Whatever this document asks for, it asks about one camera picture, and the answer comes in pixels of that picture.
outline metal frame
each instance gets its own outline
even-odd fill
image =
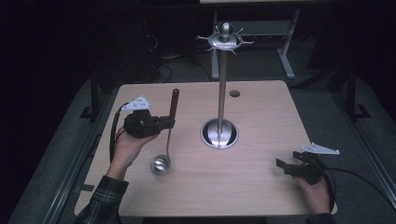
[[[280,61],[282,62],[283,68],[287,78],[295,78],[294,72],[290,66],[289,59],[287,56],[291,39],[294,34],[294,30],[297,24],[297,20],[300,14],[300,9],[294,9],[292,18],[290,21],[233,21],[233,28],[235,31],[239,31],[244,26],[258,27],[258,31],[247,31],[241,33],[241,35],[284,35],[286,37],[285,43],[281,49],[277,50]],[[219,25],[218,13],[214,12],[213,16],[213,33],[216,32],[216,26]],[[218,53],[215,49],[211,53],[212,60],[212,79],[219,80],[219,60]]]
[[[339,106],[340,111],[344,112],[343,115],[346,123],[351,128],[356,138],[360,141],[361,147],[366,153],[366,156],[373,167],[374,173],[378,178],[379,183],[383,187],[385,193],[388,195],[389,200],[393,205],[393,209],[396,211],[396,184],[393,182],[381,160],[376,155],[375,148],[372,146],[359,124],[355,120],[351,119],[349,113],[345,111],[344,104],[346,102],[343,100],[342,96],[338,93],[334,93],[332,97]]]
[[[92,143],[97,139],[97,134],[102,133],[111,110],[109,95],[103,95],[102,106],[98,110],[95,122],[91,122],[84,135],[86,136],[78,147],[78,153],[71,161],[69,169],[64,177],[61,186],[58,188],[52,205],[50,206],[43,223],[56,223],[61,216],[64,205],[72,191],[73,185],[78,177],[80,167],[84,164],[85,158],[90,151]]]

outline metal ladle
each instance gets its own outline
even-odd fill
[[[176,116],[178,94],[179,90],[173,89],[171,108],[169,112],[170,119],[175,119]],[[169,157],[169,140],[171,138],[171,131],[172,129],[169,129],[168,131],[168,140],[166,142],[166,155],[159,155],[155,157],[151,162],[151,171],[155,175],[165,175],[169,172],[171,168],[171,158]]]

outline vertical metal rod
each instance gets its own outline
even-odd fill
[[[173,89],[173,91],[172,91],[171,108],[169,109],[169,118],[170,119],[176,118],[179,93],[180,93],[179,89]],[[169,140],[171,139],[171,131],[172,131],[172,129],[169,129],[168,140],[166,141],[166,156],[168,156],[168,160],[170,160],[169,159]]]
[[[225,99],[225,84],[227,80],[227,50],[221,51],[220,61],[220,80],[219,80],[219,117],[218,117],[218,140],[220,144],[220,136],[222,132],[222,122],[224,116],[224,99]]]

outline sleeve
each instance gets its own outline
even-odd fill
[[[119,223],[119,207],[128,182],[104,175],[90,203],[78,214],[75,223]]]
[[[323,213],[309,216],[306,221],[306,224],[336,224],[334,217],[332,214]]]

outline dark background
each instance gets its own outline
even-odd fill
[[[192,55],[193,49],[187,46],[193,44],[193,37],[211,30],[208,11],[104,13],[84,10],[88,6],[67,0],[0,3],[1,222],[8,220],[67,107],[93,68],[104,91],[122,83],[150,82],[155,71],[149,64],[156,59],[146,50],[145,34],[160,36],[165,51],[178,49]],[[325,18],[319,15],[322,11],[311,8],[317,11],[310,13],[315,18],[302,11],[299,19],[296,36],[318,39],[310,66],[325,69],[347,59],[396,119],[395,3],[376,0],[329,8]],[[250,15],[262,16],[262,12]],[[147,17],[155,20],[147,22]]]

